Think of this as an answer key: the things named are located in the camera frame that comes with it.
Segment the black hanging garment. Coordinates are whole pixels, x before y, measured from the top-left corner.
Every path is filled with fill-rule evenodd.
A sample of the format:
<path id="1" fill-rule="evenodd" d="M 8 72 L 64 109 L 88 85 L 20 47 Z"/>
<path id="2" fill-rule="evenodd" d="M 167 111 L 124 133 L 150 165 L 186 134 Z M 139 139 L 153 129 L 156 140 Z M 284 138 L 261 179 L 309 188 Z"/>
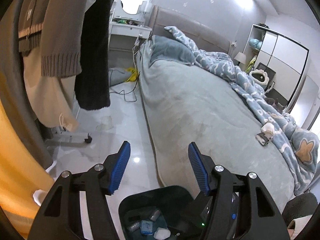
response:
<path id="1" fill-rule="evenodd" d="M 114 0 L 96 0 L 85 12 L 81 33 L 82 72 L 75 79 L 75 96 L 87 111 L 110 106 L 108 29 Z"/>

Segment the cream hanging coat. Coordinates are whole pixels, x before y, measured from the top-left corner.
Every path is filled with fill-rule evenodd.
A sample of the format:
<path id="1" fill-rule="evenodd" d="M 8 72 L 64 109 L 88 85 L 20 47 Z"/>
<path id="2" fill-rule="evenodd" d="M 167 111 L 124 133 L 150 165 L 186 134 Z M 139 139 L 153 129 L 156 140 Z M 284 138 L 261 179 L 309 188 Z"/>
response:
<path id="1" fill-rule="evenodd" d="M 76 131 L 79 123 L 73 114 L 75 76 L 42 76 L 39 48 L 23 58 L 23 65 L 27 97 L 40 123 L 48 128 L 60 126 Z"/>

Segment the clothes rack wheeled base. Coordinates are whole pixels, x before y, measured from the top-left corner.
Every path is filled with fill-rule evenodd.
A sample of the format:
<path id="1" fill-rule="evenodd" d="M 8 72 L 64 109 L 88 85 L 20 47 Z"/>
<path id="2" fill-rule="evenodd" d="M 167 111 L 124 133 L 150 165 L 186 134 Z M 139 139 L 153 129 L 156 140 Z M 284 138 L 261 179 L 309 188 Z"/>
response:
<path id="1" fill-rule="evenodd" d="M 91 144 L 93 138 L 91 133 L 87 132 L 69 132 L 65 128 L 54 127 L 51 129 L 52 137 L 46 139 L 45 143 L 47 145 L 52 145 L 53 143 L 67 143 L 67 144 Z"/>

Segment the blue wrapper in bin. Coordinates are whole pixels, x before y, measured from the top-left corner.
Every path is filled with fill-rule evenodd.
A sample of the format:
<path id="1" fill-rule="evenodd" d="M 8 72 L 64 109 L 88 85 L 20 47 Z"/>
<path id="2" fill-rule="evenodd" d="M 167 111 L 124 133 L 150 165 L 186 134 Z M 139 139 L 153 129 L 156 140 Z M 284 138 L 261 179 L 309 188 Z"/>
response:
<path id="1" fill-rule="evenodd" d="M 153 222 L 149 220 L 142 220 L 140 222 L 140 232 L 142 235 L 153 234 Z"/>

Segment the green-grey bed with sheet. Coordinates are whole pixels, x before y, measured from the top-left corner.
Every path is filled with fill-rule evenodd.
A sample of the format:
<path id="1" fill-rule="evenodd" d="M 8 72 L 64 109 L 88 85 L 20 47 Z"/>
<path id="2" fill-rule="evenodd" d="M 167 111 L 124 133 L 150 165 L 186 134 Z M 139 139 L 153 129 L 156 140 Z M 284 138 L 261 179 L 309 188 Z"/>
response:
<path id="1" fill-rule="evenodd" d="M 202 154 L 234 174 L 255 172 L 278 209 L 293 197 L 294 179 L 273 143 L 256 139 L 260 122 L 223 79 L 199 68 L 150 62 L 151 41 L 137 56 L 146 119 L 164 186 L 179 185 L 196 197 L 199 186 L 188 158 L 195 142 Z"/>

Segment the bedside lamp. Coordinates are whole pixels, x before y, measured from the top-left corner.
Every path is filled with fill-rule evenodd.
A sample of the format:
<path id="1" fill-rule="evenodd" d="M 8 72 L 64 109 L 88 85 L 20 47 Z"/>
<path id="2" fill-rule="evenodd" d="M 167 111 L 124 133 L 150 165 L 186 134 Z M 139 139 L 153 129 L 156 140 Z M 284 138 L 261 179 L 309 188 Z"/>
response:
<path id="1" fill-rule="evenodd" d="M 246 64 L 246 55 L 242 52 L 238 52 L 234 57 L 234 60 L 238 63 L 238 66 L 244 65 Z"/>

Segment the white cat bed toy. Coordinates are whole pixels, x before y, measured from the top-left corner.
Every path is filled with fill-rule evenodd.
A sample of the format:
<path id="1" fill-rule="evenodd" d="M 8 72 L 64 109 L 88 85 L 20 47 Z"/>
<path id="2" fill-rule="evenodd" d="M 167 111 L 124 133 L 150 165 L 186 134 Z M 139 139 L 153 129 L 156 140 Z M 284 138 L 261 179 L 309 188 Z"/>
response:
<path id="1" fill-rule="evenodd" d="M 255 69 L 249 72 L 249 76 L 253 78 L 255 83 L 259 84 L 263 89 L 266 89 L 270 80 L 267 72 L 262 69 Z"/>

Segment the white crumpled tissue in bin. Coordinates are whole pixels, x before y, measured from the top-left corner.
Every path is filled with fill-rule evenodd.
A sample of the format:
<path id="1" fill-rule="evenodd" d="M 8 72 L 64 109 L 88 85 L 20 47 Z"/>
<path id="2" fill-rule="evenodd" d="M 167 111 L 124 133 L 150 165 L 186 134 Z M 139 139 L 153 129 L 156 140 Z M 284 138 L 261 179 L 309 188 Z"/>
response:
<path id="1" fill-rule="evenodd" d="M 171 236 L 171 232 L 166 228 L 157 228 L 153 234 L 154 239 L 156 240 L 165 240 Z"/>

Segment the yellow item on floor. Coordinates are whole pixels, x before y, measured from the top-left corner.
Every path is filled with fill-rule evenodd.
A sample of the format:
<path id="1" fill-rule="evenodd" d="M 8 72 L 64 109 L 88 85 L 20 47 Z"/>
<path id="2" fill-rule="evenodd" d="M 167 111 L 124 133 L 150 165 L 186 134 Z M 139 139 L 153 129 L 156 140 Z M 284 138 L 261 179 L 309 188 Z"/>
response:
<path id="1" fill-rule="evenodd" d="M 130 75 L 126 79 L 125 82 L 135 82 L 139 78 L 139 71 L 135 67 L 130 67 L 125 69 L 126 72 L 128 72 Z"/>

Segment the white wardrobe with shelves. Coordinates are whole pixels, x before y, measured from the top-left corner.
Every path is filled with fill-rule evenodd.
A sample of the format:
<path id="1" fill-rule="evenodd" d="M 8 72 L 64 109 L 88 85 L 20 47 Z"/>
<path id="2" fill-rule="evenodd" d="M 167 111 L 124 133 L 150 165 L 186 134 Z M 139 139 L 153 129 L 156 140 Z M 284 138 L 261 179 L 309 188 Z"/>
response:
<path id="1" fill-rule="evenodd" d="M 263 65 L 275 72 L 267 96 L 278 98 L 290 112 L 309 69 L 309 49 L 288 36 L 254 24 L 243 53 L 246 55 L 245 68 L 256 56 L 255 69 Z"/>

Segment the white vanity dresser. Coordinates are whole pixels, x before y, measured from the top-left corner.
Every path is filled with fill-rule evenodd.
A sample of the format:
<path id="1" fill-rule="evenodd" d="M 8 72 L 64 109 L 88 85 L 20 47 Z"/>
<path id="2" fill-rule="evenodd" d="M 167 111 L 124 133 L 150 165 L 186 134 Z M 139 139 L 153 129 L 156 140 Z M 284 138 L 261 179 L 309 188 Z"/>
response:
<path id="1" fill-rule="evenodd" d="M 152 28 L 144 25 L 146 9 L 143 9 L 143 7 L 146 7 L 146 5 L 147 3 L 143 2 L 142 5 L 139 6 L 137 13 L 132 15 L 123 10 L 121 2 L 114 2 L 109 22 L 108 49 L 122 50 L 110 47 L 111 40 L 114 36 L 135 38 L 133 47 L 139 45 L 142 40 L 149 39 Z"/>

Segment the grey padded headboard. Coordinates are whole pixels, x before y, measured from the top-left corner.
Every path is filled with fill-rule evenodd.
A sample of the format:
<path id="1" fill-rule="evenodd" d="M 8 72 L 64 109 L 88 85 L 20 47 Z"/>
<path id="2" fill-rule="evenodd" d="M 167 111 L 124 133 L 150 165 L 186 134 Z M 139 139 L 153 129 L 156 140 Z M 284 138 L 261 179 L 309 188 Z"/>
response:
<path id="1" fill-rule="evenodd" d="M 164 28 L 176 26 L 187 37 L 194 40 L 200 49 L 230 53 L 231 42 L 228 39 L 206 25 L 173 10 L 154 6 L 148 26 L 152 29 L 153 35 L 164 36 L 170 39 L 174 38 L 173 35 Z"/>

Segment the torn brown paper packaging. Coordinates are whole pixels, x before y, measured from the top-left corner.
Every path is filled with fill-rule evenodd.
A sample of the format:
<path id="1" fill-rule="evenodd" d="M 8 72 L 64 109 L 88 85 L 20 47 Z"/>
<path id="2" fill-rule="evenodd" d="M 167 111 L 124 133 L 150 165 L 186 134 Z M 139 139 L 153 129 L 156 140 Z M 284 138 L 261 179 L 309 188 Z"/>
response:
<path id="1" fill-rule="evenodd" d="M 258 133 L 255 138 L 261 146 L 266 146 L 271 141 L 264 132 Z"/>

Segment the yellow curtain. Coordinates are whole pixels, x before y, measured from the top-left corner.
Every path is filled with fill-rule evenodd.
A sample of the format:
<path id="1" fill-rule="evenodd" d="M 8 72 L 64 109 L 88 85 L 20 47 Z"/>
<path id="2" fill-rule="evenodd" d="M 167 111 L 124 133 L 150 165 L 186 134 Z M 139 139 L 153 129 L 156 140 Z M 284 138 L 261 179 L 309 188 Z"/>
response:
<path id="1" fill-rule="evenodd" d="M 47 192 L 53 183 L 20 141 L 1 106 L 1 208 L 23 238 L 28 237 L 40 208 L 34 192 Z"/>

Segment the teal pillow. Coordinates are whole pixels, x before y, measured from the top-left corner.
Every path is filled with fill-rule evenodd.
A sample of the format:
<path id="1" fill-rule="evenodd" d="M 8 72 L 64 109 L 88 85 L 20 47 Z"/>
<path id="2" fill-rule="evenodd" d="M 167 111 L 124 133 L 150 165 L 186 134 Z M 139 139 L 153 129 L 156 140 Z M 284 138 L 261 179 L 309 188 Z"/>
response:
<path id="1" fill-rule="evenodd" d="M 153 35 L 151 50 L 150 64 L 165 60 L 192 66 L 196 61 L 193 52 L 187 46 L 164 36 Z"/>

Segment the black trash bin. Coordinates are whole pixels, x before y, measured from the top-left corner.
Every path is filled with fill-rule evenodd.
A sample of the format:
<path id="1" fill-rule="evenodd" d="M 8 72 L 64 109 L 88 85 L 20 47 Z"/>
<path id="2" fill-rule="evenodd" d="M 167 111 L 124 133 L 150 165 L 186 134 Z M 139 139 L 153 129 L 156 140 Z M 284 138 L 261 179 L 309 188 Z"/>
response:
<path id="1" fill-rule="evenodd" d="M 126 197 L 118 213 L 125 239 L 154 239 L 133 227 L 143 220 L 153 221 L 152 229 L 168 229 L 169 239 L 199 239 L 206 227 L 208 203 L 212 200 L 200 192 L 193 198 L 181 186 L 154 189 Z"/>

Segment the blue patterned fleece blanket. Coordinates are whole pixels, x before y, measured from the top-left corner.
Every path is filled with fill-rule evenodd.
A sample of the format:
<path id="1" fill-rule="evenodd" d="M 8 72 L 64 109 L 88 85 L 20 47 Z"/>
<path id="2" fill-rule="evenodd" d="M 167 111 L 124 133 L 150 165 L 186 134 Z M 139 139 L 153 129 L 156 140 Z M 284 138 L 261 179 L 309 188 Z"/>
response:
<path id="1" fill-rule="evenodd" d="M 294 179 L 294 194 L 302 194 L 311 183 L 317 168 L 319 138 L 315 133 L 300 128 L 294 118 L 284 114 L 265 101 L 261 85 L 236 66 L 223 52 L 205 51 L 176 26 L 165 30 L 178 42 L 188 47 L 195 56 L 195 64 L 227 81 L 231 88 L 247 103 L 261 124 L 271 123 L 275 132 L 272 142 L 284 157 Z"/>

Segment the brown knit sweater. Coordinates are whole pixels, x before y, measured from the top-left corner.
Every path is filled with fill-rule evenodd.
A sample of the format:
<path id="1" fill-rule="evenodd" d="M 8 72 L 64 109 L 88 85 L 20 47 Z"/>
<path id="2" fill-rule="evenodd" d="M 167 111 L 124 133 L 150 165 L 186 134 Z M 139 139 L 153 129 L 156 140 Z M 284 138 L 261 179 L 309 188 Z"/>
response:
<path id="1" fill-rule="evenodd" d="M 19 51 L 40 49 L 41 75 L 81 73 L 80 38 L 87 0 L 23 0 L 18 23 Z"/>

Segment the grey cat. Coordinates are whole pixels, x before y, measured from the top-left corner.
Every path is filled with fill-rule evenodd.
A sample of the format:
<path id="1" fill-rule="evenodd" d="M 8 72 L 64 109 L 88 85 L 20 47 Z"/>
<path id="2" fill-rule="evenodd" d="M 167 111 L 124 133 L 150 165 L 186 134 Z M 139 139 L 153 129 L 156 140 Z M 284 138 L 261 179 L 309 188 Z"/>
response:
<path id="1" fill-rule="evenodd" d="M 271 105 L 277 112 L 280 114 L 283 113 L 285 106 L 283 106 L 281 103 L 279 103 L 278 99 L 273 99 L 273 98 L 265 98 L 265 101 Z"/>

